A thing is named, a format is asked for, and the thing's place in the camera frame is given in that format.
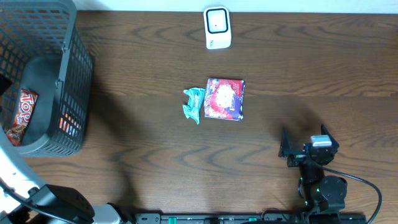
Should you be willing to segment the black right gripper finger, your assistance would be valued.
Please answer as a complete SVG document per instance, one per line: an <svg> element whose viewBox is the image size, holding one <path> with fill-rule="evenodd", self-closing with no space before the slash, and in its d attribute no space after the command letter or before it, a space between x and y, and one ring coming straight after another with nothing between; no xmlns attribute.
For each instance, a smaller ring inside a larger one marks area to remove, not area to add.
<svg viewBox="0 0 398 224"><path fill-rule="evenodd" d="M290 150L289 134L287 128L282 128L282 140L280 144L280 150Z"/></svg>
<svg viewBox="0 0 398 224"><path fill-rule="evenodd" d="M338 142L335 140L335 138L330 134L330 132L327 130L326 126L324 124L321 125L321 134L322 135L327 135L330 138L331 141L331 145L333 147L338 147L339 144Z"/></svg>

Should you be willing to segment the pink purple liner pack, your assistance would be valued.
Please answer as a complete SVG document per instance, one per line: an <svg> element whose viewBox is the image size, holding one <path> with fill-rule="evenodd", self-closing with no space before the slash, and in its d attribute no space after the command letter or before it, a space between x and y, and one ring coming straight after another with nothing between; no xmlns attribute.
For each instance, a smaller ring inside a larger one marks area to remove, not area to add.
<svg viewBox="0 0 398 224"><path fill-rule="evenodd" d="M203 105L205 117L241 121L244 87L244 80L209 78Z"/></svg>

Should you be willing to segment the teal snack wrapper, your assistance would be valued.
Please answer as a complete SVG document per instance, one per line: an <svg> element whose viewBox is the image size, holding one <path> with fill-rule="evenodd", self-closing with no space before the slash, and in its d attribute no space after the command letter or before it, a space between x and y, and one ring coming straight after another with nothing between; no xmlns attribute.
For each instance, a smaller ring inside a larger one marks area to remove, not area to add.
<svg viewBox="0 0 398 224"><path fill-rule="evenodd" d="M200 124L200 110L205 97L204 88L190 88L183 91L184 94L189 96L188 102L182 105L184 115L187 119L193 119L196 124Z"/></svg>

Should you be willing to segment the orange Top chocolate bar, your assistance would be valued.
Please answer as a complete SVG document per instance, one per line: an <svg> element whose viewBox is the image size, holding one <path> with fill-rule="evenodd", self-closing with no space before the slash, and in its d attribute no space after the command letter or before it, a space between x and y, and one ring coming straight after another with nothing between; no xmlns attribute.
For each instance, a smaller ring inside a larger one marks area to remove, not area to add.
<svg viewBox="0 0 398 224"><path fill-rule="evenodd" d="M14 117L14 123L6 133L6 136L12 145L21 145L38 97L39 94L34 91L23 88L21 89L19 104Z"/></svg>

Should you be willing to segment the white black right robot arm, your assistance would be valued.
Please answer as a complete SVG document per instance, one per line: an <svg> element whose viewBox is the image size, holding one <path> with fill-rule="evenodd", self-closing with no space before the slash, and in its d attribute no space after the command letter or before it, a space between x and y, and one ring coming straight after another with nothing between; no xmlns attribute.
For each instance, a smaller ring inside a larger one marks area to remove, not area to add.
<svg viewBox="0 0 398 224"><path fill-rule="evenodd" d="M300 170L298 192L306 201L300 216L305 223L310 223L311 216L336 215L345 208L347 182L335 175L325 175L325 166L335 158L339 147L324 125L321 134L312 136L302 149L293 149L287 129L282 129L278 156L287 159L288 167Z"/></svg>

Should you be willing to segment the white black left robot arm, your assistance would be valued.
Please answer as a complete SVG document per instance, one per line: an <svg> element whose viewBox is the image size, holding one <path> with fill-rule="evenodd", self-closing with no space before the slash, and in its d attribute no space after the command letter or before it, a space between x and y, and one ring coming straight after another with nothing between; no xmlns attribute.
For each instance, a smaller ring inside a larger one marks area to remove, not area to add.
<svg viewBox="0 0 398 224"><path fill-rule="evenodd" d="M35 211L44 223L135 223L117 205L91 205L79 191L47 184L14 149L1 131L1 221Z"/></svg>

